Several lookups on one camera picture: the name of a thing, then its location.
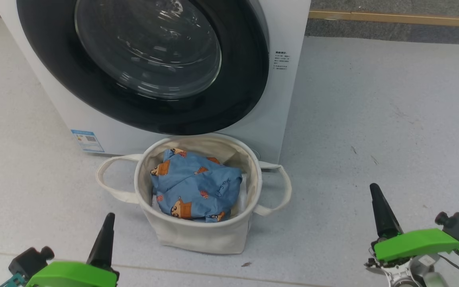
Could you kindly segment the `round glass washing machine door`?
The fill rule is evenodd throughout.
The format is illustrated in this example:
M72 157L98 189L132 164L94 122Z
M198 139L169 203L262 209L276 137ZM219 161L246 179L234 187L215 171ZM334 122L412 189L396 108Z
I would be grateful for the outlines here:
M149 132L193 136L259 102L269 49L250 0L16 0L47 70L79 100Z

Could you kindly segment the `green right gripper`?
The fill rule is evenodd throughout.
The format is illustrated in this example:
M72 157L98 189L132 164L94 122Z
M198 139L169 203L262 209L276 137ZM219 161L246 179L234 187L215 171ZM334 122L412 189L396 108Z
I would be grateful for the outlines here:
M378 239L370 247L367 268L404 265L416 256L459 253L459 241L437 228L403 233L378 184L370 184L373 214Z

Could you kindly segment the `cream fabric laundry basket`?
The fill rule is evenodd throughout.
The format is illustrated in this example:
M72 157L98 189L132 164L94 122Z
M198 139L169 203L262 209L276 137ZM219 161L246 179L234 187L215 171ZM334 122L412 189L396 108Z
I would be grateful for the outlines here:
M231 217L220 223L175 219L154 209L152 182L145 172L160 162L160 157L167 148L177 147L202 155L213 155L224 164L241 168L246 175L247 197L244 207L232 210ZM105 171L118 160L134 161L137 164L132 192L111 188L104 182ZM262 193L264 169L277 169L284 179L283 199L275 208L267 208L257 203ZM111 157L100 165L95 178L97 183L117 200L139 205L162 245L211 254L242 253L250 229L251 215L269 216L285 207L292 196L291 180L282 165L259 161L253 150L244 142L218 133L165 138L150 146L143 154Z

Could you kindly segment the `blue cartoon print garment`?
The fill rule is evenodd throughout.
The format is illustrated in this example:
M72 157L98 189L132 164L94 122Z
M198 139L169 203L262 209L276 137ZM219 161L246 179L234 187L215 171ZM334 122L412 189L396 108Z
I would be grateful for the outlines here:
M239 168L179 148L166 149L150 171L159 209L183 220L218 223L231 217L243 181Z

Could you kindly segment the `white front-load washing machine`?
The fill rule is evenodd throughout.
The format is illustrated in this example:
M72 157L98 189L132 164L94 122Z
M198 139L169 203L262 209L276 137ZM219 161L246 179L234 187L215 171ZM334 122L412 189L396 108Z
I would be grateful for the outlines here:
M269 49L266 87L257 105L244 118L213 133L238 139L259 155L262 161L277 163L282 149L310 0L250 2L257 11ZM66 126L70 131L93 132L104 149L104 153L99 154L141 154L155 142L175 136L126 125L79 100L47 70L33 51L21 26L16 0L0 0L0 16Z

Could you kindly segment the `blue energy label sticker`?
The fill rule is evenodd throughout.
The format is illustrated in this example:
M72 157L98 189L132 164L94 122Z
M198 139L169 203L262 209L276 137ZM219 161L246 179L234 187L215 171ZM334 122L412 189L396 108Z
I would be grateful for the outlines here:
M71 133L76 138L77 143L83 151L90 153L104 153L104 149L93 132L71 130Z

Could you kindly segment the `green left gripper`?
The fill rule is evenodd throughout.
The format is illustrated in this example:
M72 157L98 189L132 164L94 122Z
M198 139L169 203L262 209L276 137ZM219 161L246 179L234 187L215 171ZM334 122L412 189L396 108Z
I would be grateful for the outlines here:
M112 212L105 217L87 264L54 261L32 276L25 287L116 287L120 273L112 270L115 218Z

